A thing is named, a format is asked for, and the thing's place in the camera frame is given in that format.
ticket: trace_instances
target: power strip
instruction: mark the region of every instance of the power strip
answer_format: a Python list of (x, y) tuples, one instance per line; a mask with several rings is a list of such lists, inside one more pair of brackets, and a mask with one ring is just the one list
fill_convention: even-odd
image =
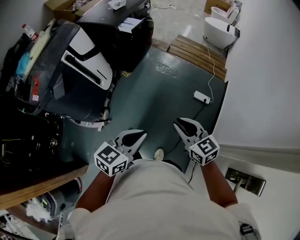
[(194, 92), (194, 98), (198, 99), (199, 101), (203, 102), (203, 103), (210, 103), (210, 97), (204, 95), (203, 93), (201, 92)]

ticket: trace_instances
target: white toilet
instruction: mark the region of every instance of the white toilet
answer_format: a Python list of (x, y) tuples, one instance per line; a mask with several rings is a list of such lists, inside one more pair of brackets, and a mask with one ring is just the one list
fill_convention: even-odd
[(203, 37), (214, 46), (224, 49), (240, 37), (240, 30), (219, 19), (206, 17)]
[(236, 5), (232, 5), (227, 12), (217, 8), (211, 7), (211, 17), (222, 20), (226, 23), (233, 24), (234, 20), (239, 15), (239, 8)]

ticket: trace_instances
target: white panel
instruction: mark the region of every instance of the white panel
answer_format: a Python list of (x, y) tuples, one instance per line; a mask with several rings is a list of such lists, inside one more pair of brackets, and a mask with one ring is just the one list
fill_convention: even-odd
[(234, 27), (231, 26), (227, 31), (228, 24), (212, 17), (206, 17), (204, 21), (205, 39), (214, 46), (224, 49), (236, 39)]
[[(85, 33), (85, 31), (82, 28), (80, 28), (77, 34), (75, 35), (75, 37), (73, 38), (73, 40), (71, 41), (70, 46), (79, 54), (84, 55), (85, 53), (93, 49), (95, 45), (91, 41), (89, 36)], [(87, 77), (90, 81), (95, 83), (92, 80), (92, 78), (85, 75), (77, 68), (75, 68), (72, 64), (65, 61), (65, 57), (67, 55), (72, 55), (72, 54), (70, 54), (68, 51), (65, 51), (63, 57), (61, 58), (61, 61), (63, 61), (65, 64), (69, 65), (70, 67), (72, 67), (73, 69), (75, 69), (76, 71), (84, 75), (85, 77)], [(97, 86), (101, 87), (104, 90), (109, 89), (112, 82), (113, 71), (101, 53), (97, 54), (96, 56), (86, 61), (80, 61), (76, 57), (75, 59), (101, 80), (100, 85), (95, 83)]]

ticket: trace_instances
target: white cube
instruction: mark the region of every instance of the white cube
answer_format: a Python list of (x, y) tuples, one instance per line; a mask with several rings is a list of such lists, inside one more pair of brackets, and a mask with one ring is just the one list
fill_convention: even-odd
[(94, 153), (95, 164), (108, 176), (112, 177), (127, 169), (128, 157), (104, 142)]
[(126, 0), (112, 0), (108, 4), (113, 10), (117, 10), (126, 5)]
[(204, 166), (214, 160), (219, 153), (219, 145), (212, 135), (189, 147), (189, 156)]

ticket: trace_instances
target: white shirt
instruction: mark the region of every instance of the white shirt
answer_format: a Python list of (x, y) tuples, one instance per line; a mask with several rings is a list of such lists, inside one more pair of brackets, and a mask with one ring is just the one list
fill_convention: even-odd
[(239, 221), (258, 229), (247, 204), (224, 209), (173, 165), (144, 159), (116, 176), (107, 204), (69, 221), (77, 240), (240, 240)]

